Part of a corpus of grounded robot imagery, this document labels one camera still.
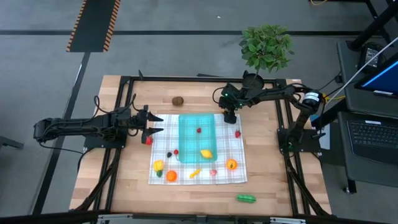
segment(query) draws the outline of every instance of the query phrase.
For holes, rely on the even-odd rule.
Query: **computer monitor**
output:
[[[366,76],[356,88],[373,91],[384,96],[398,96],[398,58],[390,58],[377,72]]]

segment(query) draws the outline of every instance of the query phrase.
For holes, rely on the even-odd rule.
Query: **keyboard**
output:
[[[365,120],[347,122],[352,144],[398,149],[397,123]]]

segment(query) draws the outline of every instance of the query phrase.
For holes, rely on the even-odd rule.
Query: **gray floor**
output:
[[[373,1],[381,12],[384,1]],[[73,27],[80,0],[3,0],[0,29],[63,29]],[[289,30],[363,30],[372,21],[365,4],[307,0],[251,1],[122,1],[117,30],[240,30],[268,22]],[[386,27],[394,38],[397,23]],[[0,35],[0,135],[25,142],[21,151],[0,151],[0,216],[30,213],[49,151],[32,139],[33,124],[61,117],[83,54],[66,53],[68,36]],[[321,87],[339,71],[336,43],[345,37],[292,37],[289,67],[264,78],[300,78]],[[73,112],[92,115],[93,96],[103,75],[194,76],[207,73],[240,77],[247,69],[236,36],[114,36],[110,51],[91,54]],[[326,92],[336,88],[332,84]],[[66,138],[64,147],[80,150],[83,138]],[[78,155],[62,152],[44,212],[67,211],[76,178]],[[356,195],[341,191],[344,169],[323,167],[332,211],[339,217],[397,223],[398,190],[359,183]]]

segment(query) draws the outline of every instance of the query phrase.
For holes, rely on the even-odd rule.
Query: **screen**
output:
[[[373,90],[398,93],[398,61],[362,85]]]

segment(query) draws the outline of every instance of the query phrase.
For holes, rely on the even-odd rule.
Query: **red strawberry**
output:
[[[154,142],[154,140],[152,139],[152,137],[149,136],[149,137],[147,137],[147,141],[145,142],[145,144],[151,145],[152,142]]]
[[[241,132],[239,130],[235,131],[235,137],[239,138],[241,136]]]

